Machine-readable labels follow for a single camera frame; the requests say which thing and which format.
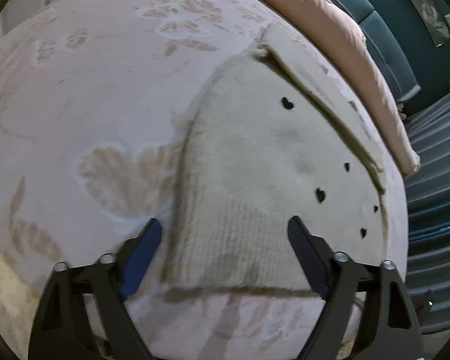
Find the beige knit sweater black hearts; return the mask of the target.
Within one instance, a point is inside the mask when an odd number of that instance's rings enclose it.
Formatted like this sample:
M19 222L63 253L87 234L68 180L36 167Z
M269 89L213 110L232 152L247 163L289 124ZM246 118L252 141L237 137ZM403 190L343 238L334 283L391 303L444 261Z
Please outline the beige knit sweater black hearts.
M307 289L287 237L294 216L360 263L385 256L380 148L314 56L277 25L214 75L180 170L172 287Z

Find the teal striped curtain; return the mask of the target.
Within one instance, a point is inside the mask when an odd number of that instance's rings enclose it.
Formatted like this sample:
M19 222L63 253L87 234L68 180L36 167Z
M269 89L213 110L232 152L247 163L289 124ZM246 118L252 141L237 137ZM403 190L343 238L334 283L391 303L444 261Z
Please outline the teal striped curtain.
M421 169L406 178L409 252L406 286L414 302L433 294L422 332L450 329L450 93L406 124Z

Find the pink butterfly pattern bedspread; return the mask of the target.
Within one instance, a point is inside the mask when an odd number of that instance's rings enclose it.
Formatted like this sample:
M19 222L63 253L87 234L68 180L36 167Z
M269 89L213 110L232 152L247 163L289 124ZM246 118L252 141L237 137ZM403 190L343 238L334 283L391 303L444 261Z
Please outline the pink butterfly pattern bedspread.
M353 86L263 0L58 0L0 40L0 333L26 359L53 266L93 263L158 219L127 312L160 359L291 359L323 307L308 288L183 290L166 278L181 162L202 95L281 27L324 68L385 165L385 259L407 271L404 175Z

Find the pink folded duvet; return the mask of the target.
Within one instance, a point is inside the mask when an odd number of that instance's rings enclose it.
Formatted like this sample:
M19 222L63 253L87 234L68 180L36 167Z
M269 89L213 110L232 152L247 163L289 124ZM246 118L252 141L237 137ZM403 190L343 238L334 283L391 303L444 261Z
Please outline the pink folded duvet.
M385 77L368 52L359 25L330 0L263 0L320 48L353 86L392 153L401 174L420 169Z

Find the teal upholstered headboard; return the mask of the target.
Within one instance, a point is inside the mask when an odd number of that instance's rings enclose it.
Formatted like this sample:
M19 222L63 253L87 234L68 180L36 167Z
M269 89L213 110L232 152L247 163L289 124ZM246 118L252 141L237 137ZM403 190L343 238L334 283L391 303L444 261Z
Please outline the teal upholstered headboard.
M369 0L331 0L352 17L367 38L367 50L391 89L397 103L420 92L412 67L381 15Z

